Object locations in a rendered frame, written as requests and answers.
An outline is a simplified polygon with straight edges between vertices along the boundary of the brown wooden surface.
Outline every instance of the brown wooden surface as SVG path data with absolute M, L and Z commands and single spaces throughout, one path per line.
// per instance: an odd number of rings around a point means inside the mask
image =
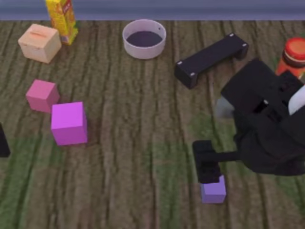
M 17 45 L 31 23 L 0 22 L 0 120 L 12 150 L 0 161 L 1 229 L 305 228 L 304 177 L 228 163 L 225 203 L 203 205 L 190 150 L 197 139 L 234 148 L 233 124 L 211 115 L 221 87 L 254 57 L 274 68 L 303 22 L 163 22 L 166 48 L 150 61 L 123 50 L 127 22 L 81 22 L 75 43 L 49 65 Z M 231 32 L 250 44 L 245 60 L 212 68 L 193 90 L 175 79 L 176 61 Z M 55 145 L 50 115 L 25 100 L 34 79 L 57 83 L 61 102 L 84 101 L 87 145 Z

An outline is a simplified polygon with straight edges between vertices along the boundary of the purple cube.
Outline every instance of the purple cube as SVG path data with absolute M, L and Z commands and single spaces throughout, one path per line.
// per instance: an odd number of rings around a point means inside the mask
M 87 143 L 87 119 L 83 102 L 52 106 L 51 130 L 59 146 Z
M 223 175 L 219 177 L 219 183 L 201 184 L 200 186 L 204 204 L 221 204 L 224 202 L 226 191 Z

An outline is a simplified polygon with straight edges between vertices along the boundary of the red jar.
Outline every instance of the red jar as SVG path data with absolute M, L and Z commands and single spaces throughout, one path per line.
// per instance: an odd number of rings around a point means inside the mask
M 286 70 L 289 70 L 298 79 L 302 79 L 305 73 L 304 38 L 292 38 L 286 42 L 276 74 L 280 75 Z

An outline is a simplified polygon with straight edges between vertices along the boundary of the red bottle cap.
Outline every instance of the red bottle cap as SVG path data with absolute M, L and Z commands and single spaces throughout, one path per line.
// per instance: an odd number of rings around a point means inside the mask
M 285 52 L 297 61 L 305 61 L 305 39 L 296 37 L 286 42 Z

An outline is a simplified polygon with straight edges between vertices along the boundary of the orange bottle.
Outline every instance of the orange bottle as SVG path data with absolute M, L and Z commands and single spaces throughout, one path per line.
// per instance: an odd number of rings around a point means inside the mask
M 286 70 L 289 70 L 298 79 L 302 79 L 305 74 L 304 38 L 291 38 L 286 42 L 276 74 L 280 75 Z

